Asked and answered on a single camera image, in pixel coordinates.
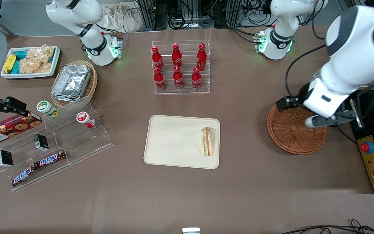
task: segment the clear acrylic display stand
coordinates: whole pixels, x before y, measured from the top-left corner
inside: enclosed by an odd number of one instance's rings
[[[41,167],[11,191],[22,190],[55,173],[113,146],[108,131],[102,126],[97,111],[100,107],[85,97],[59,108],[59,115],[50,118],[43,115],[44,124],[23,132],[0,143],[0,150],[11,152],[14,166],[0,166],[0,175],[8,176],[8,188],[12,188],[12,179],[24,172],[33,163],[45,159],[60,151],[66,152],[66,158]],[[95,120],[95,126],[87,128],[76,121],[76,115],[86,111]],[[34,135],[46,136],[49,150],[35,148]]]
[[[172,44],[178,43],[180,52],[183,56],[183,74],[184,89],[177,90],[174,86],[174,79],[172,74],[174,73],[174,65],[172,63]],[[202,75],[202,88],[195,91],[193,90],[191,76],[193,74],[193,68],[197,65],[197,52],[199,51],[199,44],[204,43],[206,45],[205,52],[207,54],[206,67],[204,71],[200,71]],[[153,46],[158,47],[158,51],[162,55],[162,61],[164,62],[164,71],[161,71],[164,76],[165,84],[167,89],[159,91],[155,86],[154,79],[152,78],[154,89],[156,94],[203,94],[210,92],[210,41],[209,40],[186,40],[186,41],[153,41]]]

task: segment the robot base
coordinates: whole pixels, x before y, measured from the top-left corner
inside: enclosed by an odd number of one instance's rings
[[[91,55],[86,49],[89,58],[98,66],[110,64],[115,59],[120,58],[122,52],[122,40],[117,40],[116,37],[108,34],[105,34],[104,37],[106,38],[106,47],[99,55]]]
[[[278,60],[285,57],[285,55],[291,50],[292,41],[288,45],[284,43],[284,47],[278,49],[270,38],[272,30],[273,28],[268,28],[265,31],[260,31],[260,33],[254,36],[254,42],[258,43],[255,45],[255,49],[257,53],[262,53],[269,59]]]

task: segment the acrylic bottle rack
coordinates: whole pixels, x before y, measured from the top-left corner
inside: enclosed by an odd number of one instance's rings
[[[174,72],[174,65],[172,63],[172,44],[178,43],[179,50],[183,58],[183,74],[184,88],[177,90],[174,86],[174,79],[172,74]],[[202,88],[195,91],[193,90],[191,76],[193,74],[193,68],[197,64],[197,52],[199,51],[199,44],[205,44],[205,52],[207,54],[206,67],[204,71],[200,71],[202,75]],[[153,41],[152,46],[157,46],[160,54],[162,55],[162,61],[164,62],[164,71],[161,71],[164,76],[165,84],[167,89],[159,91],[154,83],[153,77],[152,82],[156,94],[204,94],[210,92],[210,41],[209,40],[186,40],[186,41]],[[154,76],[154,64],[152,63],[152,76]]]

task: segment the yellow package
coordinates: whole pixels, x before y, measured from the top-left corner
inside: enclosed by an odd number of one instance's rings
[[[16,60],[16,56],[15,55],[10,55],[10,56],[8,56],[8,58],[6,58],[6,62],[4,64],[4,71],[7,74],[10,73],[11,70],[12,70],[12,68],[14,67],[15,60]]]

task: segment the aluminum foil container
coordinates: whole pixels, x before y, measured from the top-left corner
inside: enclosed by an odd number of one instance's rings
[[[58,100],[73,102],[80,99],[86,89],[91,71],[84,65],[68,65],[61,72],[51,94]]]

